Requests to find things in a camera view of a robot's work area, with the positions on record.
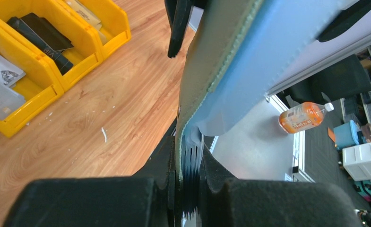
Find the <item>gold credit card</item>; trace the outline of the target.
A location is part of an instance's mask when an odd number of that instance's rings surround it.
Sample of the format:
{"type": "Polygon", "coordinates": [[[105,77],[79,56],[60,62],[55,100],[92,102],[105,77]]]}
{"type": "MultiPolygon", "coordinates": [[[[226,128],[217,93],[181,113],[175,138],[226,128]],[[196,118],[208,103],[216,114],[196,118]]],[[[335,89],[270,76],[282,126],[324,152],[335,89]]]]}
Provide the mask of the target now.
{"type": "Polygon", "coordinates": [[[97,30],[102,44],[107,43],[108,40],[106,36],[100,31],[102,28],[102,22],[93,12],[78,0],[65,0],[65,3],[67,3],[80,17],[97,30]]]}

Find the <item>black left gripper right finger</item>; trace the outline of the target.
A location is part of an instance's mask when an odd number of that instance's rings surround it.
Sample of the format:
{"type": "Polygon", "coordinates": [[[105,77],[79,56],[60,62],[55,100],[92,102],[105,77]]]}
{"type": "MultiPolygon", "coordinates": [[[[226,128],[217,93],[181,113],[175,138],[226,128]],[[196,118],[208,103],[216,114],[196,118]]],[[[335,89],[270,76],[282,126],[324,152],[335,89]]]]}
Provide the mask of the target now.
{"type": "Polygon", "coordinates": [[[201,227],[358,227],[348,195],[328,183],[239,179],[204,150],[201,227]]]}

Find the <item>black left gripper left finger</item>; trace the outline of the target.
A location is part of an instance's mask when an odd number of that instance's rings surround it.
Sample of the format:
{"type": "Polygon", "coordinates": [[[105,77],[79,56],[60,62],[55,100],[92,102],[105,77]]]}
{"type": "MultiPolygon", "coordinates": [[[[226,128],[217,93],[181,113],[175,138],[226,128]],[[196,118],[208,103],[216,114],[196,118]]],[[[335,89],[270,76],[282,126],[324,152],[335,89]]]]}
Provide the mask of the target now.
{"type": "Polygon", "coordinates": [[[170,136],[131,176],[38,179],[19,194],[6,227],[174,227],[170,136]]]}

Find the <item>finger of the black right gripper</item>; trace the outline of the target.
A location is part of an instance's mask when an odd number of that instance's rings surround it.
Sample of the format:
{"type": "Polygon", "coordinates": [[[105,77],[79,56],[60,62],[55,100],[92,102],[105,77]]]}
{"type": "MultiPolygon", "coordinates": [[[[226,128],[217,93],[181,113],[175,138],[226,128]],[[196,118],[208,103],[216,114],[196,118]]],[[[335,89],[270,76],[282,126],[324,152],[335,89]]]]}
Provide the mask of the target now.
{"type": "Polygon", "coordinates": [[[337,17],[317,36],[321,43],[333,40],[355,25],[371,11],[371,0],[358,0],[343,9],[337,17]]]}
{"type": "Polygon", "coordinates": [[[181,49],[194,1],[165,0],[164,3],[171,29],[168,57],[174,58],[181,49]]]}

